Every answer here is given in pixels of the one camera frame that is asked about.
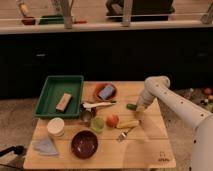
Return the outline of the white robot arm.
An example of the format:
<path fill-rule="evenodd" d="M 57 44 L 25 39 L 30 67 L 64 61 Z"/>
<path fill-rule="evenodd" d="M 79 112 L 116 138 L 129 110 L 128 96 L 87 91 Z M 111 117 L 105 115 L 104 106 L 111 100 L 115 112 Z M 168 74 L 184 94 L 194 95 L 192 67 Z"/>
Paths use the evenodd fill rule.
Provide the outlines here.
<path fill-rule="evenodd" d="M 169 87 L 167 76 L 146 78 L 136 111 L 141 113 L 155 98 L 160 99 L 196 131 L 189 171 L 213 171 L 213 113 L 174 93 Z"/>

